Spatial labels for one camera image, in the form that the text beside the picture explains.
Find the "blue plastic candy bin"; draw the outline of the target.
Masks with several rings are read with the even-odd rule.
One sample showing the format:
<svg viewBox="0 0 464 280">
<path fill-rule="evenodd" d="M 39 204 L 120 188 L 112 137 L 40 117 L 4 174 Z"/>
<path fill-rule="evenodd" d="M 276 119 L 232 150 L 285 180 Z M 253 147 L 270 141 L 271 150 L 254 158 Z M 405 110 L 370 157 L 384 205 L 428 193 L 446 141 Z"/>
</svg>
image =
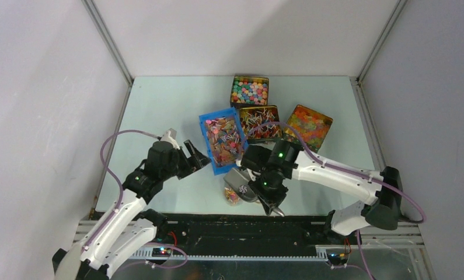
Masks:
<svg viewBox="0 0 464 280">
<path fill-rule="evenodd" d="M 213 173 L 225 174 L 236 167 L 236 161 L 248 147 L 236 109 L 230 107 L 202 114 L 199 123 Z"/>
</svg>

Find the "clear plastic jar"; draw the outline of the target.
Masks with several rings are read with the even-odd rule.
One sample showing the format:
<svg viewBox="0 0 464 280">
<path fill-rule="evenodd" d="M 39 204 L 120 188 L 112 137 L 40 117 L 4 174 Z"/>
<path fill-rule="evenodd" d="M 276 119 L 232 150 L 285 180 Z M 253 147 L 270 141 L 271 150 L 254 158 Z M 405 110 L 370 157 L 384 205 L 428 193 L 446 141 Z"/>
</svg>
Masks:
<svg viewBox="0 0 464 280">
<path fill-rule="evenodd" d="M 223 193 L 225 201 L 231 206 L 236 206 L 243 202 L 243 199 L 241 199 L 237 195 L 237 193 L 230 187 L 225 187 Z"/>
</svg>

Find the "metal scoop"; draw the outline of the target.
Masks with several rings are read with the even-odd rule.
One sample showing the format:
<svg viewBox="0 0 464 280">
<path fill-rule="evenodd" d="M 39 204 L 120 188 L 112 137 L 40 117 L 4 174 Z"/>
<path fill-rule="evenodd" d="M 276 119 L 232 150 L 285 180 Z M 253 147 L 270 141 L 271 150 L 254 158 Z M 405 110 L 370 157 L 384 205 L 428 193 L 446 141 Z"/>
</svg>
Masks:
<svg viewBox="0 0 464 280">
<path fill-rule="evenodd" d="M 231 168 L 224 176 L 225 187 L 232 188 L 244 202 L 261 204 L 257 195 L 248 186 L 249 181 L 247 171 L 239 170 L 237 167 Z"/>
</svg>

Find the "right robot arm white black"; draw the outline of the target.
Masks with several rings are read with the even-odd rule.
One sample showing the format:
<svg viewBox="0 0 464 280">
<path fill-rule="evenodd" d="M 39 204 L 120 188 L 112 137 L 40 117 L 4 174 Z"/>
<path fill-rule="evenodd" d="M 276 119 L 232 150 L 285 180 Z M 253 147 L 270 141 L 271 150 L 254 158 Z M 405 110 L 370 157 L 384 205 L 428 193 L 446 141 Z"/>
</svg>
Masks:
<svg viewBox="0 0 464 280">
<path fill-rule="evenodd" d="M 278 140 L 271 149 L 250 145 L 236 164 L 248 172 L 247 186 L 266 215 L 282 214 L 279 206 L 287 196 L 286 179 L 320 184 L 356 198 L 357 202 L 327 215 L 323 234 L 329 243 L 338 244 L 367 226 L 382 230 L 398 227 L 402 196 L 395 168 L 358 169 L 286 140 Z"/>
</svg>

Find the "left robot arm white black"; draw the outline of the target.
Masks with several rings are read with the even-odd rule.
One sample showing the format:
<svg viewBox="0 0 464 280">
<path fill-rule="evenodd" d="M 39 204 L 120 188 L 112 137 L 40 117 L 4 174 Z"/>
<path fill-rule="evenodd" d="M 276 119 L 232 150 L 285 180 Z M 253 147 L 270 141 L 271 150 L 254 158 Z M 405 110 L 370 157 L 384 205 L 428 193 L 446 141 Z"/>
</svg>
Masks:
<svg viewBox="0 0 464 280">
<path fill-rule="evenodd" d="M 189 155 L 174 141 L 153 143 L 146 159 L 122 185 L 121 199 L 114 202 L 88 234 L 66 251 L 52 258 L 55 279 L 111 279 L 140 247 L 164 242 L 169 235 L 167 218 L 149 202 L 173 177 L 181 180 L 211 163 L 191 141 L 185 141 Z"/>
</svg>

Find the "tin of stick candies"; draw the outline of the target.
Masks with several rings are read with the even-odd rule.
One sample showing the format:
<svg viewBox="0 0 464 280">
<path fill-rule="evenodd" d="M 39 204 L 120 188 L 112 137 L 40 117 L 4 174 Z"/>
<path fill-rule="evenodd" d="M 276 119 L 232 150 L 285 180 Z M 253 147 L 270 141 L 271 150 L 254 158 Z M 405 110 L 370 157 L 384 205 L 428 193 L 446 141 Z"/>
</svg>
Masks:
<svg viewBox="0 0 464 280">
<path fill-rule="evenodd" d="M 282 137 L 279 125 L 266 125 L 250 133 L 250 130 L 270 122 L 279 122 L 277 106 L 244 107 L 239 109 L 240 124 L 250 144 L 274 142 Z"/>
</svg>

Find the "tin of pastel candies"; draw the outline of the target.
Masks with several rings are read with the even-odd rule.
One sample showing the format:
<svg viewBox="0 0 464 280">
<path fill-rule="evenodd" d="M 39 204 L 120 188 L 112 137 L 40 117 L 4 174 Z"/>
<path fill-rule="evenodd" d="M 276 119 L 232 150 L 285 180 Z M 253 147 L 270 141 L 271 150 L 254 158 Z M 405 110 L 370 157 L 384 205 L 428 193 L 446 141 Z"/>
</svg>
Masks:
<svg viewBox="0 0 464 280">
<path fill-rule="evenodd" d="M 267 106 L 270 80 L 260 76 L 234 76 L 229 103 L 236 109 Z"/>
</svg>

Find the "tin of gummy candies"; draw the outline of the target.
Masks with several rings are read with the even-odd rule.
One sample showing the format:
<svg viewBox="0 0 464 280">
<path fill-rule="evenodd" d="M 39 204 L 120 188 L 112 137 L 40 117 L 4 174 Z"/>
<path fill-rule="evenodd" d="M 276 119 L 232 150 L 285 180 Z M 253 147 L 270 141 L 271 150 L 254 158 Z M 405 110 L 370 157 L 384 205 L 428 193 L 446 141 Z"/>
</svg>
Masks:
<svg viewBox="0 0 464 280">
<path fill-rule="evenodd" d="M 311 108 L 298 104 L 290 115 L 287 125 L 294 128 L 309 149 L 318 153 L 333 119 Z"/>
</svg>

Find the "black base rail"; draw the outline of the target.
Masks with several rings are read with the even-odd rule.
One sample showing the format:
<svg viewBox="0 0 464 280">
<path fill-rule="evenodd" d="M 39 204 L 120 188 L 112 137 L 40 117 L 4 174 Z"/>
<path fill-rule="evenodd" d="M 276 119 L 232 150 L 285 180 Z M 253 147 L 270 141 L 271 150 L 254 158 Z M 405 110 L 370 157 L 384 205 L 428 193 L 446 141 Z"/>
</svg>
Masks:
<svg viewBox="0 0 464 280">
<path fill-rule="evenodd" d="M 197 215 L 166 213 L 155 241 L 191 253 L 314 253 L 323 246 L 357 245 L 355 233 L 336 236 L 325 216 Z"/>
</svg>

